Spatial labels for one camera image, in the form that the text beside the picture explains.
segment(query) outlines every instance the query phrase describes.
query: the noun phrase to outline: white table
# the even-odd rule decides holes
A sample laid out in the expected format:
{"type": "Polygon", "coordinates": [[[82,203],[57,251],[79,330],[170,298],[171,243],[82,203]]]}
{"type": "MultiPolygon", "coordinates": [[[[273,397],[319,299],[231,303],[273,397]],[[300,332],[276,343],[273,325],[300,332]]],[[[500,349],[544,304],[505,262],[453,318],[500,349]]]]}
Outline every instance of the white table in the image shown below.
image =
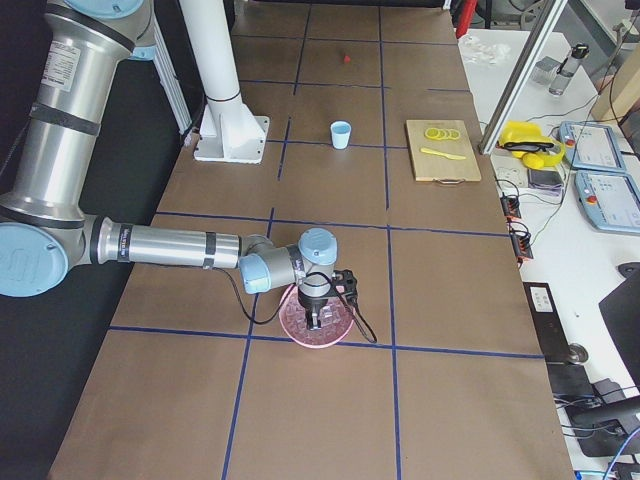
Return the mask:
{"type": "MultiPolygon", "coordinates": [[[[478,118],[486,125],[524,46],[528,32],[470,30],[469,35],[479,39],[485,46],[505,44],[511,48],[506,60],[498,65],[465,61],[465,71],[474,95],[478,118]]],[[[569,49],[570,45],[564,36],[553,33],[541,56],[548,55],[561,61],[569,49]]],[[[547,114],[562,114],[586,104],[595,95],[596,90],[582,68],[561,97],[553,97],[546,87],[529,80],[516,103],[511,119],[526,120],[547,114]]],[[[543,133],[547,134],[562,120],[584,121],[594,101],[595,99],[589,102],[588,106],[566,117],[547,117],[536,122],[541,126],[543,133]]],[[[621,149],[630,150],[622,134],[617,134],[621,149]]],[[[500,156],[499,152],[492,154],[494,163],[500,160],[502,164],[505,161],[504,156],[499,158],[500,156]]],[[[514,159],[513,162],[517,165],[518,161],[514,159]]],[[[638,182],[640,163],[635,157],[625,157],[625,163],[628,171],[638,182]]],[[[589,352],[590,360],[585,368],[592,383],[610,378],[623,387],[633,385],[609,336],[598,303],[623,281],[617,272],[617,265],[640,261],[640,236],[603,233],[593,228],[578,202],[573,178],[567,183],[568,193],[564,203],[538,236],[533,245],[535,259],[525,262],[520,270],[521,277],[525,282],[546,282],[550,285],[567,340],[583,345],[589,352]]],[[[553,197],[545,198],[554,201],[553,197]]],[[[521,199],[520,208],[523,221],[534,236],[557,209],[556,206],[526,196],[521,199]]],[[[627,396],[634,394],[637,394],[635,390],[626,392],[627,396]]],[[[607,459],[585,457],[575,439],[567,438],[567,447],[576,470],[602,470],[606,467],[607,459]]]]}

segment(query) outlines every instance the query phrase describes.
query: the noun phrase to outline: blue tape line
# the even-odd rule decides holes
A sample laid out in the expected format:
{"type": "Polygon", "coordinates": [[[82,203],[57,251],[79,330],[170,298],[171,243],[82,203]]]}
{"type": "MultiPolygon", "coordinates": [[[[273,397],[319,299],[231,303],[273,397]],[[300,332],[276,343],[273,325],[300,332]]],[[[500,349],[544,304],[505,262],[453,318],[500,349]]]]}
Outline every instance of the blue tape line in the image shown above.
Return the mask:
{"type": "Polygon", "coordinates": [[[242,368],[240,369],[238,389],[236,390],[236,401],[233,405],[233,415],[231,417],[231,426],[229,427],[229,437],[227,439],[227,450],[224,454],[224,464],[222,467],[221,480],[226,480],[227,474],[229,473],[229,461],[231,460],[231,450],[233,448],[233,439],[236,433],[236,424],[238,422],[238,412],[240,411],[240,399],[242,397],[242,389],[244,387],[244,376],[247,372],[247,363],[249,360],[250,348],[251,348],[251,336],[247,337],[247,340],[244,346],[244,355],[242,357],[242,368]]]}
{"type": "MultiPolygon", "coordinates": [[[[239,38],[274,38],[280,40],[304,40],[305,37],[288,37],[286,35],[251,35],[247,33],[234,33],[231,37],[239,37],[239,38]]],[[[347,38],[316,38],[316,37],[308,37],[307,40],[314,40],[318,42],[354,42],[354,43],[397,43],[397,44],[405,44],[405,45],[439,45],[443,47],[456,47],[457,45],[454,43],[443,43],[443,42],[418,42],[418,41],[405,41],[405,40],[354,40],[347,38]]]]}
{"type": "Polygon", "coordinates": [[[430,233],[443,233],[446,235],[469,235],[476,237],[498,237],[509,238],[508,233],[493,233],[493,232],[473,232],[467,230],[445,230],[440,228],[420,228],[420,227],[389,227],[391,230],[398,232],[430,232],[430,233]]]}
{"type": "MultiPolygon", "coordinates": [[[[222,220],[246,220],[251,222],[269,222],[268,218],[259,217],[240,217],[233,215],[209,215],[204,213],[184,213],[184,212],[156,212],[156,215],[174,216],[174,217],[191,217],[191,218],[210,218],[210,219],[222,219],[222,220]]],[[[273,219],[273,223],[288,223],[295,225],[325,225],[328,227],[346,227],[346,228],[373,228],[376,230],[391,230],[398,232],[425,232],[425,233],[441,233],[445,235],[467,235],[476,237],[497,237],[497,238],[509,238],[508,233],[493,233],[493,232],[474,232],[467,230],[445,230],[441,228],[427,228],[427,227],[399,227],[393,225],[369,225],[359,223],[341,223],[341,222],[320,222],[313,220],[287,220],[287,219],[273,219]]]]}
{"type": "Polygon", "coordinates": [[[248,33],[233,33],[231,37],[240,38],[275,38],[280,40],[303,40],[303,37],[287,37],[286,35],[250,35],[248,33]]]}
{"type": "Polygon", "coordinates": [[[271,207],[271,213],[269,214],[269,225],[267,225],[267,238],[271,238],[271,227],[273,226],[273,217],[275,216],[275,213],[275,207],[271,207]]]}
{"type": "Polygon", "coordinates": [[[282,153],[280,154],[280,166],[278,167],[278,181],[282,178],[282,169],[284,168],[284,155],[287,151],[287,144],[289,143],[289,130],[291,129],[291,117],[287,120],[287,129],[284,132],[284,142],[282,146],[282,153]]]}
{"type": "Polygon", "coordinates": [[[442,43],[442,42],[417,42],[408,40],[385,40],[384,43],[401,44],[401,45],[439,45],[441,47],[458,47],[456,43],[442,43]]]}
{"type": "Polygon", "coordinates": [[[393,248],[391,244],[391,229],[387,228],[387,262],[389,270],[389,317],[391,319],[391,360],[393,372],[393,412],[395,418],[396,435],[396,472],[397,480],[402,479],[402,446],[400,443],[400,394],[398,390],[398,352],[396,350],[396,312],[393,285],[393,248]]]}
{"type": "Polygon", "coordinates": [[[452,92],[452,93],[471,93],[471,90],[462,88],[427,88],[427,92],[452,92]]]}
{"type": "Polygon", "coordinates": [[[382,100],[382,145],[384,147],[384,198],[385,207],[389,210],[391,205],[391,188],[389,187],[389,159],[387,157],[387,115],[384,96],[384,53],[382,48],[382,12],[378,7],[378,43],[380,48],[380,96],[382,100]]]}
{"type": "Polygon", "coordinates": [[[160,333],[163,335],[186,335],[192,337],[235,338],[240,340],[245,340],[247,338],[246,335],[240,333],[203,332],[199,330],[177,330],[172,328],[129,327],[122,325],[110,325],[108,330],[115,330],[118,332],[160,333]]]}
{"type": "Polygon", "coordinates": [[[187,212],[166,212],[159,211],[156,215],[163,215],[167,217],[192,217],[192,218],[212,218],[219,220],[247,220],[250,222],[268,222],[268,218],[261,217],[241,217],[236,215],[211,215],[208,213],[187,213],[187,212]]]}
{"type": "MultiPolygon", "coordinates": [[[[284,140],[267,140],[267,143],[284,143],[284,140]]],[[[329,142],[313,142],[313,141],[308,141],[308,140],[287,140],[288,144],[300,144],[300,145],[320,145],[320,146],[327,146],[330,147],[331,143],[329,142]]],[[[354,148],[378,148],[378,149],[382,149],[384,148],[384,145],[365,145],[365,144],[361,144],[361,143],[350,143],[349,144],[349,148],[354,147],[354,148]]],[[[389,147],[389,148],[402,148],[404,150],[407,150],[407,147],[389,147]]]]}
{"type": "Polygon", "coordinates": [[[266,335],[253,335],[251,338],[254,340],[261,340],[263,342],[284,342],[284,343],[293,343],[293,340],[289,337],[268,337],[266,335]]]}
{"type": "Polygon", "coordinates": [[[347,38],[315,38],[309,37],[309,40],[314,40],[316,42],[352,42],[352,43],[378,43],[379,40],[354,40],[347,38]]]}
{"type": "Polygon", "coordinates": [[[298,70],[296,71],[296,84],[293,86],[293,94],[298,91],[298,81],[300,80],[300,68],[302,67],[302,55],[304,54],[304,46],[307,43],[307,31],[309,30],[309,20],[311,19],[311,9],[313,3],[309,4],[309,11],[307,12],[307,22],[304,25],[304,37],[302,38],[302,47],[300,47],[300,57],[298,58],[298,70]]]}
{"type": "MultiPolygon", "coordinates": [[[[191,337],[213,337],[213,338],[232,338],[236,340],[246,340],[249,335],[243,333],[224,333],[224,332],[206,332],[200,330],[178,330],[172,328],[154,328],[154,327],[134,327],[123,325],[111,325],[108,330],[119,332],[133,333],[158,333],[161,335],[181,335],[191,337]]],[[[267,335],[251,335],[253,340],[261,340],[267,342],[293,342],[288,337],[271,337],[267,335]]],[[[440,347],[417,347],[411,345],[388,345],[385,343],[359,343],[359,342],[338,342],[337,346],[356,347],[356,348],[375,348],[381,350],[397,350],[406,352],[420,353],[439,353],[449,355],[471,355],[475,357],[502,357],[502,358],[523,358],[533,360],[543,360],[544,355],[535,353],[510,353],[510,352],[492,352],[488,350],[465,350],[455,348],[440,347]]]]}
{"type": "Polygon", "coordinates": [[[365,225],[365,224],[357,224],[357,223],[334,223],[334,222],[313,222],[306,220],[284,220],[284,219],[275,219],[274,223],[285,223],[292,225],[323,225],[327,227],[347,227],[347,228],[373,228],[376,230],[385,230],[386,227],[379,225],[365,225]]]}
{"type": "Polygon", "coordinates": [[[475,357],[501,357],[501,358],[523,358],[531,360],[544,360],[544,355],[538,353],[510,353],[492,352],[488,350],[465,350],[456,348],[435,348],[435,347],[412,347],[410,345],[397,345],[395,350],[402,352],[421,353],[444,353],[449,355],[470,355],[475,357]]]}
{"type": "Polygon", "coordinates": [[[380,85],[358,85],[354,83],[317,83],[317,82],[288,82],[284,80],[267,80],[267,79],[242,79],[238,80],[240,83],[267,83],[267,84],[276,84],[276,85],[301,85],[308,87],[349,87],[349,88],[380,88],[380,85]]]}

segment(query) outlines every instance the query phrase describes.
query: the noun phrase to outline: small red object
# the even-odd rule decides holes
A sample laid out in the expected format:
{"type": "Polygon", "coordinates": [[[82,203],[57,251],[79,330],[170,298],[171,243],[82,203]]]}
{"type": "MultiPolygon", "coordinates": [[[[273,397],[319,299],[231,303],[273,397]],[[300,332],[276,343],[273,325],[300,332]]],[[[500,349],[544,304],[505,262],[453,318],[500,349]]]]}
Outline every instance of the small red object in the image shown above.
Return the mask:
{"type": "Polygon", "coordinates": [[[461,38],[467,33],[467,30],[471,25],[471,20],[473,20],[473,14],[476,11],[477,3],[478,0],[465,0],[464,5],[462,6],[462,13],[458,19],[456,38],[461,38]]]}

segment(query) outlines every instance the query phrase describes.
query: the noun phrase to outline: blue joint cap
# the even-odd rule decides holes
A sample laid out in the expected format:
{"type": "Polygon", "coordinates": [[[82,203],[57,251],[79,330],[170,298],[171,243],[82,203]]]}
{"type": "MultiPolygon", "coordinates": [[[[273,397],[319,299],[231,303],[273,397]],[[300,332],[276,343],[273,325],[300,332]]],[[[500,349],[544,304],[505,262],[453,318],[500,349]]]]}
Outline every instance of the blue joint cap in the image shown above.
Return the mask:
{"type": "Polygon", "coordinates": [[[260,255],[252,253],[238,262],[244,290],[249,295],[268,292],[271,289],[271,274],[260,255]]]}
{"type": "Polygon", "coordinates": [[[338,241],[324,228],[311,228],[298,241],[300,253],[317,265],[333,265],[338,259],[338,241]]]}
{"type": "Polygon", "coordinates": [[[133,49],[133,53],[129,57],[129,60],[150,61],[156,57],[156,46],[149,45],[148,47],[136,47],[133,49]]]}
{"type": "Polygon", "coordinates": [[[144,0],[64,0],[75,11],[99,20],[116,20],[135,13],[144,0]]]}
{"type": "Polygon", "coordinates": [[[67,253],[46,231],[22,223],[0,223],[0,238],[0,295],[39,295],[67,275],[67,253]]]}

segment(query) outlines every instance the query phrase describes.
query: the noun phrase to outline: metal bottle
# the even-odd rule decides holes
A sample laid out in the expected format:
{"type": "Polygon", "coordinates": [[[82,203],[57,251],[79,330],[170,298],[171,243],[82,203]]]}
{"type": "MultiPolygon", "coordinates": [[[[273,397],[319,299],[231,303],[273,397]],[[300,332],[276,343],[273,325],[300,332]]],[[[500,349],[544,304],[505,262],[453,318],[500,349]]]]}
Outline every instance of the metal bottle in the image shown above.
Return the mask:
{"type": "Polygon", "coordinates": [[[567,85],[573,78],[573,75],[578,70],[578,67],[582,63],[582,60],[589,54],[589,45],[586,43],[578,43],[575,47],[571,48],[571,51],[567,54],[567,58],[558,67],[556,72],[556,78],[553,79],[549,86],[549,93],[551,95],[560,96],[564,93],[567,85]]]}

